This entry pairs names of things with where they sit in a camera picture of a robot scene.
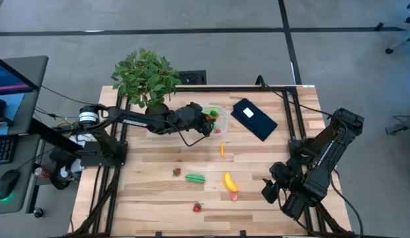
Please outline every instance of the cucumber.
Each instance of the cucumber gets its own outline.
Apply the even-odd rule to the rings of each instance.
[[[202,175],[186,175],[185,179],[190,182],[204,183],[205,178]]]

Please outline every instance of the concrete floor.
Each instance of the concrete floor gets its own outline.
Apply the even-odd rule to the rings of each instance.
[[[408,0],[285,0],[290,27],[369,27],[403,21]],[[136,30],[282,27],[277,1],[260,0],[4,0],[0,31]],[[322,109],[347,108],[365,117],[364,133],[339,163],[345,196],[366,235],[410,237],[410,132],[387,136],[391,116],[410,114],[410,43],[385,48],[404,32],[292,33],[302,83],[316,85]],[[292,84],[284,33],[0,37],[0,58],[47,55],[44,84],[75,99],[97,102],[112,83],[114,64],[138,48],[156,50],[180,70],[205,69],[208,84]],[[38,106],[63,116],[80,104],[41,91]],[[52,126],[56,122],[41,116]],[[0,237],[50,237],[68,228],[77,186],[41,188],[42,219],[0,215]],[[350,210],[352,228],[359,232]]]

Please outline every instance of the wooden table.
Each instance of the wooden table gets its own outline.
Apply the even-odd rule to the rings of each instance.
[[[320,108],[314,87],[297,86],[297,90],[301,104]],[[111,87],[103,87],[100,103],[114,106],[116,97]],[[249,99],[277,122],[277,129],[264,142],[232,116],[227,134],[206,138],[193,147],[185,146],[178,134],[158,136],[143,128],[128,127],[129,151],[121,170],[111,235],[155,235],[156,231],[162,231],[163,235],[239,235],[240,230],[246,230],[248,235],[306,234],[276,203],[268,204],[261,195],[265,185],[262,178],[270,178],[270,166],[290,158],[287,146],[290,135],[280,97],[270,92],[177,93],[166,104],[176,109],[193,101],[220,105],[231,112],[232,106],[242,98]],[[143,111],[136,106],[132,110]],[[291,110],[296,119],[293,105]],[[302,108],[302,116],[309,137],[325,128],[320,113]],[[182,133],[188,143],[200,136],[197,132]],[[221,143],[224,143],[222,158]],[[182,175],[174,177],[173,169],[177,167]],[[229,199],[230,193],[223,185],[224,172],[230,172],[240,189],[236,202]],[[75,228],[88,216],[96,173],[97,168],[83,171],[73,211]],[[187,182],[186,174],[204,175],[206,182]],[[333,174],[333,180],[340,189],[337,175]],[[197,202],[202,204],[202,212],[192,211]],[[345,203],[332,188],[323,204],[342,227],[350,229]],[[106,205],[99,231],[104,231],[107,211]],[[314,229],[318,230],[315,211],[311,213]]]

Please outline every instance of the potted plant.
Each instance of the potted plant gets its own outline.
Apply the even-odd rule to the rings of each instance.
[[[168,110],[164,96],[168,94],[171,100],[176,85],[181,85],[181,80],[175,78],[178,75],[165,57],[141,48],[139,53],[134,51],[115,65],[111,78],[117,83],[112,88],[130,98],[130,104],[146,106],[146,114],[160,113]]]

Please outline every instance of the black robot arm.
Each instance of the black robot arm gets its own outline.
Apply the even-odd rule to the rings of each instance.
[[[105,131],[105,128],[114,122],[143,127],[159,135],[194,129],[205,138],[211,134],[215,119],[202,113],[202,107],[193,102],[177,110],[169,110],[163,105],[160,108],[147,109],[145,114],[101,104],[84,106],[80,110],[78,126],[71,131],[75,134],[92,134],[97,141],[86,142],[84,150],[77,152],[81,157],[82,167],[117,167],[125,163],[127,143],[117,141]]]
[[[99,114],[104,120],[98,123]],[[86,132],[93,134],[114,122],[143,127],[159,135],[195,129],[204,136],[209,136],[214,120],[202,113],[202,107],[194,102],[176,111],[169,110],[164,105],[158,111],[146,110],[145,114],[101,104],[85,106],[80,110],[79,125]]]
[[[291,158],[286,164],[277,162],[270,168],[275,183],[265,180],[262,191],[267,202],[278,198],[278,189],[289,190],[282,211],[299,219],[306,206],[314,207],[327,195],[330,174],[348,144],[362,133],[364,119],[344,108],[338,109],[318,136],[305,141],[291,141]],[[309,165],[305,174],[302,165]]]

